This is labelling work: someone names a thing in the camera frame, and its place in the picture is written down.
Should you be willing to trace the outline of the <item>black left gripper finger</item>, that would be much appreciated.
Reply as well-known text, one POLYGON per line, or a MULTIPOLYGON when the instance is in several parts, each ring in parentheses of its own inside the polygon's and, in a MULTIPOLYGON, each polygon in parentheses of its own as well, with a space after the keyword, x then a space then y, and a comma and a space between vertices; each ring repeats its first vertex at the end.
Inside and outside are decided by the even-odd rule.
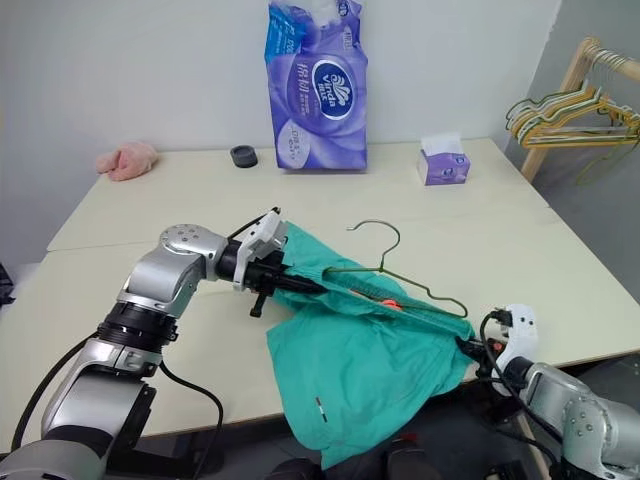
POLYGON ((283 274, 285 290, 325 290, 325 287, 300 275, 283 274))
POLYGON ((283 291, 287 291, 287 292, 293 292, 296 294, 305 294, 305 295, 318 295, 318 294, 323 294, 325 292, 325 290, 285 290, 283 288, 283 281, 277 281, 273 288, 275 290, 283 290, 283 291))

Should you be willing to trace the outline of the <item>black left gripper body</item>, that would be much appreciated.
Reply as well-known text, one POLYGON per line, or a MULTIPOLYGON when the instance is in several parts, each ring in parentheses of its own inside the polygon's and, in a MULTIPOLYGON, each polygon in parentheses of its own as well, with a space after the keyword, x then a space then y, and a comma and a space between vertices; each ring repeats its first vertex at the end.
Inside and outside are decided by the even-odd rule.
POLYGON ((272 296, 276 289, 292 290, 294 281, 285 274, 287 267, 282 263, 284 253, 274 251, 263 259, 255 259, 248 263, 243 285, 257 294, 250 316, 260 318, 266 299, 272 296))

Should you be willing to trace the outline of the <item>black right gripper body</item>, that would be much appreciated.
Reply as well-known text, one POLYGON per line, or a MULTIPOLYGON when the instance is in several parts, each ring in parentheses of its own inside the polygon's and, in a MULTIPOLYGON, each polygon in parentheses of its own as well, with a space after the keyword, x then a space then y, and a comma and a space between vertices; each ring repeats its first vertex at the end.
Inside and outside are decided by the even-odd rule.
MULTIPOLYGON (((499 381, 499 376, 494 370, 484 344, 479 339, 474 339, 476 340, 476 357, 470 359, 478 364, 475 373, 476 379, 479 381, 499 381)), ((489 338, 488 345, 494 359, 497 360, 504 351, 504 343, 497 339, 489 338)))

